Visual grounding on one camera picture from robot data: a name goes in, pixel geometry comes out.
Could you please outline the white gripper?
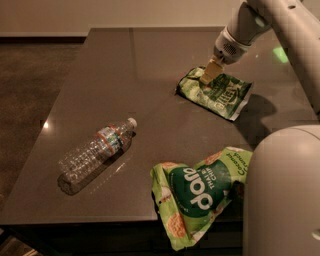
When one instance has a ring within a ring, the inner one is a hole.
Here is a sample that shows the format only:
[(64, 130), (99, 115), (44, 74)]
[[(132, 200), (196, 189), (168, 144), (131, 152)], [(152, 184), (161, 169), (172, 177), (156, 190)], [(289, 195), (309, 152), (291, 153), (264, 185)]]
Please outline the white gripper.
[(211, 59), (200, 77), (200, 81), (208, 85), (220, 73), (224, 73), (225, 65), (237, 62), (250, 46), (251, 39), (246, 34), (225, 27), (217, 37), (213, 48), (213, 57), (218, 63)]

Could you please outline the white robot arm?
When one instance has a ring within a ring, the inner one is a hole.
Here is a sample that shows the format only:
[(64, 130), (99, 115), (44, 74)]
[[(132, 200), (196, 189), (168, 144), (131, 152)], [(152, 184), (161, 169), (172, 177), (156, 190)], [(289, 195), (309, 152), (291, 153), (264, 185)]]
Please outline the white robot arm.
[[(301, 0), (244, 0), (217, 38), (201, 81), (237, 62), (273, 29), (313, 111), (320, 112), (320, 21)], [(320, 256), (320, 125), (272, 133), (245, 184), (243, 256)]]

